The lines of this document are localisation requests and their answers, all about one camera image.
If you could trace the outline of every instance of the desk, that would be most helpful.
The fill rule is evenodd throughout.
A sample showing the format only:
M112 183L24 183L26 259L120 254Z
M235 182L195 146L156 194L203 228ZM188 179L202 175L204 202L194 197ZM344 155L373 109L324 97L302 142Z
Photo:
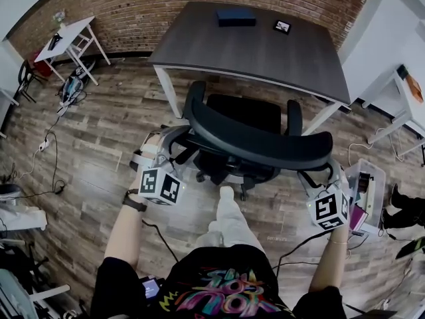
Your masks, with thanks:
M382 88L378 88L377 91L382 91L382 89L391 80L394 80L396 82L397 89L400 92L403 109L391 121L392 124L390 126L385 128L383 131L371 136L367 140L369 144L375 143L377 140L380 140L381 138L389 135L391 132L399 129L401 126L405 125L405 123L410 121L415 123L419 128L425 131L425 102L419 103L419 101L417 101L417 99L413 97L412 92L410 91L410 87L407 84L407 81L402 80L398 75L397 71L394 71L388 81L382 86ZM363 103L363 108L366 108L371 102L373 102L375 97L376 93ZM420 140L411 148L398 153L398 155L403 156L408 152L411 152L413 149L416 149L418 146L421 146L422 144L425 144L425 139Z
M329 31L275 11L249 7L255 27L218 27L217 9L226 3L189 2L163 36L148 62L153 65L174 115L182 117L170 68L227 74L320 96L330 101L310 123L312 133L350 96ZM276 20L292 25L285 35L273 30Z
M111 65L111 62L107 58L103 48L100 46L100 43L98 39L96 38L96 36L94 35L93 30L90 26L90 23L93 21L93 19L94 17L89 17L89 18L77 21L76 23L73 23L71 25L60 28L60 30L58 31L58 34L62 37L62 39L60 39L56 43L56 46L51 51L48 50L48 46L50 44L50 39L49 39L48 43L46 44L46 46L44 46L44 49L40 52L40 54L34 60L34 62L39 62L42 60L45 61L46 64L48 64L48 66L50 67L50 69L59 77L59 79L61 79L61 81L64 82L65 79L58 73L58 71L56 71L53 68L51 64L55 57L61 54L67 53L69 57L72 59L72 61L74 62L74 64L76 66L81 66L83 70L87 72L87 75L90 77L93 83L96 85L99 85L97 80L94 79L92 74L88 71L88 69L84 66L84 64L80 60L80 57L83 55L86 49L90 46L90 44L95 42L99 48L99 51L102 53L106 62L108 63L108 65ZM88 29L88 32L90 33L92 38L87 38L81 34L81 32L84 29ZM81 38L81 41L78 43L78 45L73 45L72 43L77 37Z

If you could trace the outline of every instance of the chair armrest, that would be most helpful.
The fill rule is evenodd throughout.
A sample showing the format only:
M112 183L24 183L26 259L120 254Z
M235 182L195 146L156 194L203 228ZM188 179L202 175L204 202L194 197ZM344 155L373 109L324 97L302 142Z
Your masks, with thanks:
M201 80L197 80L196 82L192 83L186 96L183 118L190 118L190 115L192 114L192 100L196 99L201 103L203 102L206 88L206 82Z
M295 100L288 100L288 127L285 136L301 136L303 132L303 114L301 106Z

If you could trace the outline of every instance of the wooden floor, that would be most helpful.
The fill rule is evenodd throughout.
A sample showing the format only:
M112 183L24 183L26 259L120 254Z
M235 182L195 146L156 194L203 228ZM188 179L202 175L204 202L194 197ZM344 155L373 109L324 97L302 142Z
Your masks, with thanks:
M65 75L70 65L60 67ZM66 189L61 195L42 195L20 202L44 209L48 217L45 231L26 231L20 236L35 242L39 257L47 256L47 267L53 280L68 283L70 295L90 302L96 269L102 262L105 246L120 210L121 200L134 178L128 167L132 151L138 149L146 134L162 124L181 124L173 117L171 109L152 68L142 59L119 60L112 66L101 66L94 71L100 83L86 87L87 98L73 106L58 121L54 132L58 139L57 178L65 180ZM304 121L311 120L323 107L315 98L299 92L285 90L269 84L235 80L224 76L211 76L200 72L175 71L173 82L178 99L183 102L188 86L193 80L209 82L209 92L221 92L269 100L282 107L282 126L286 123L286 102L296 99L301 103ZM5 127L8 138L0 141L0 173L9 173L15 162L18 176L31 169L32 157L44 140L46 131L56 120L59 98L55 96L60 81L51 76L41 87L31 84L30 93L36 104L20 98L21 105L11 112ZM389 119L358 104L349 114L337 112L320 127L333 134L333 156L343 166L348 166L347 147L350 143L365 143L365 138L377 128L385 127ZM404 147L414 136L401 131ZM398 146L396 136L394 143ZM49 190L55 162L54 139L50 147L36 156L35 170L18 184L25 193ZM365 158L386 172L389 191L399 183L401 192L414 197L425 197L425 168L420 167L422 156L415 151L399 162L394 157L389 138L378 141L369 151L354 147L351 160ZM208 223L215 217L218 187L208 181L197 183L195 174L187 176L189 192L181 206L152 206L145 220L157 223L166 240L178 257L184 257L193 247L197 237L207 231ZM248 201L241 203L250 228L258 236L272 265L278 257L294 248L299 242L317 232L305 208L305 193L292 171L283 171L273 181L258 185L250 191ZM419 237L421 227L393 230L399 238ZM289 257L288 261L317 262L326 238L317 239ZM358 238L350 242L354 247ZM386 298L403 277L408 258L395 261L403 246L387 236L369 237L364 245L351 252L347 259L341 292L344 301L363 309L372 308ZM408 291L425 292L423 255L417 255L412 264L414 275L409 275L397 294L399 308L408 301L417 301L420 295ZM143 229L138 271L140 275L153 274L166 277L174 260L156 232ZM307 291L315 266L289 265L281 269L280 296L294 306Z

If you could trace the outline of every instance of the brick wall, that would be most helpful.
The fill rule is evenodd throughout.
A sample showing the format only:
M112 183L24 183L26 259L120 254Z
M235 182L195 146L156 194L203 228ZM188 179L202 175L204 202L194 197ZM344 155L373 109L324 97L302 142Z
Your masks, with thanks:
M9 33L25 57L57 30L52 16L66 11L65 23L95 15L94 30L107 52L152 51L188 1L251 5L295 15L327 27L338 47L364 0L41 0Z

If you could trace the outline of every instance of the orange item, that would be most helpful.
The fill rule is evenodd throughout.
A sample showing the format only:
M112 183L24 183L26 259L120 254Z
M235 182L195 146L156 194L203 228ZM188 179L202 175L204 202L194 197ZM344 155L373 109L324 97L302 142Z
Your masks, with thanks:
M419 83L408 74L406 77L407 84L409 85L410 91L412 92L413 97L419 102L423 103L424 98L422 97L422 90L420 89Z

